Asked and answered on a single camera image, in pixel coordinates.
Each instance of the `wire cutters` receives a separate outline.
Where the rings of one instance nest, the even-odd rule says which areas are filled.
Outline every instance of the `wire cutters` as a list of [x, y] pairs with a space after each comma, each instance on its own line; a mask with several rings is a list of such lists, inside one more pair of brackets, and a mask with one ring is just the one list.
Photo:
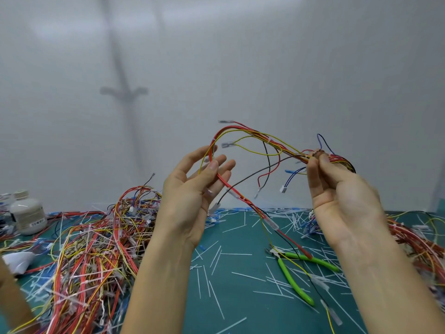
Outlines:
[[292, 288], [294, 289], [295, 292], [297, 292], [297, 294], [308, 304], [310, 304], [311, 306], [315, 306], [314, 300], [309, 297], [298, 285], [297, 283], [294, 281], [294, 279], [291, 277], [291, 274], [289, 273], [286, 265], [284, 264], [283, 260], [281, 259], [281, 256], [289, 258], [289, 259], [299, 259], [299, 260], [304, 260], [304, 261], [310, 261], [313, 262], [315, 264], [321, 265], [326, 267], [327, 269], [330, 269], [333, 272], [339, 273], [340, 269], [335, 266], [332, 265], [330, 263], [328, 263], [327, 261], [312, 257], [312, 259], [309, 259], [307, 256], [303, 255], [303, 254], [296, 254], [296, 253], [292, 253], [292, 252], [283, 252], [280, 250], [277, 250], [275, 248], [270, 248], [267, 249], [265, 248], [266, 252], [268, 252], [269, 254], [274, 255], [277, 260], [278, 260], [278, 265], [281, 267], [281, 270], [283, 271], [284, 276], [286, 277], [287, 281], [289, 282], [289, 284], [292, 286]]

